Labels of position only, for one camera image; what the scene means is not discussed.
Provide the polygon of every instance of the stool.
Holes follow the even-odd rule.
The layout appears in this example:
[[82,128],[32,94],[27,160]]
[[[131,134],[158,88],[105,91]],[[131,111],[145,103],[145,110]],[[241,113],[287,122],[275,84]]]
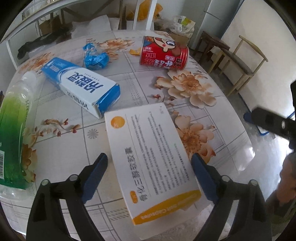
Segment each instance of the stool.
[[[211,36],[206,31],[203,31],[200,36],[200,39],[198,41],[198,44],[193,52],[193,56],[196,55],[196,53],[198,52],[198,49],[199,49],[202,41],[206,42],[207,47],[205,48],[204,52],[202,53],[202,56],[200,57],[200,59],[198,61],[199,64],[201,64],[201,62],[205,59],[206,55],[210,52],[210,50],[214,46],[217,46],[220,49],[226,49],[226,50],[230,49],[230,47],[226,43],[224,43],[221,39],[219,39],[215,36]],[[219,64],[222,62],[222,60],[223,60],[223,57],[220,58],[219,62],[215,65],[215,68],[217,68],[219,66]]]

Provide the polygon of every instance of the red can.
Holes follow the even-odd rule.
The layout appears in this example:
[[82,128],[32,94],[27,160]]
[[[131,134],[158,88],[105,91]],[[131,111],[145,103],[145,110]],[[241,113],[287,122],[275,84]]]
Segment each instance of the red can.
[[187,46],[173,40],[144,36],[140,64],[165,69],[184,69],[189,57]]

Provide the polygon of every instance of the paper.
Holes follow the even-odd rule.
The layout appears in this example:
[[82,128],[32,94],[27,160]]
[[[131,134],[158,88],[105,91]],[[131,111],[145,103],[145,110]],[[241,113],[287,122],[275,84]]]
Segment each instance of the paper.
[[82,36],[97,34],[101,32],[111,31],[110,21],[107,15],[99,16],[90,22],[76,23],[73,22],[73,31],[71,32],[71,38],[79,38]]
[[164,103],[106,112],[105,121],[118,181],[135,225],[187,209],[201,197]]

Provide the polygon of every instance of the shiny floor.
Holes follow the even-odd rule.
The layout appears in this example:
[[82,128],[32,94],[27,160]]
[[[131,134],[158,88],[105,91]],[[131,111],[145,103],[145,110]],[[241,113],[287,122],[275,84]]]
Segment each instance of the shiny floor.
[[[197,54],[194,58],[198,60],[201,54]],[[208,71],[212,64],[212,61],[207,62],[206,60],[201,66]],[[219,86],[219,88],[227,93],[232,87],[229,79],[224,75],[219,75],[220,69],[213,71],[210,76]],[[276,189],[277,184],[280,181],[279,173],[282,168],[284,158],[291,152],[288,145],[289,142],[279,136],[275,136],[269,133],[265,136],[260,136],[257,128],[244,121],[243,115],[248,111],[248,108],[240,95],[233,94],[228,97],[229,102],[238,114],[241,122],[243,123],[249,138],[251,140],[253,149],[255,151],[254,159],[249,163],[244,171],[239,173],[236,182],[248,183],[250,179],[258,181],[265,199]],[[234,218],[235,210],[231,212],[229,222],[231,223]]]

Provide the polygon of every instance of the cartoon face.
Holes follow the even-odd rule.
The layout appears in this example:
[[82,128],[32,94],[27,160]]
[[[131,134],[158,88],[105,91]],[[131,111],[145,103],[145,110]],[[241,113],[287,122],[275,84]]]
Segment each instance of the cartoon face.
[[176,47],[175,42],[169,39],[154,38],[154,41],[157,45],[163,48],[164,52],[167,52],[168,49],[173,49]]

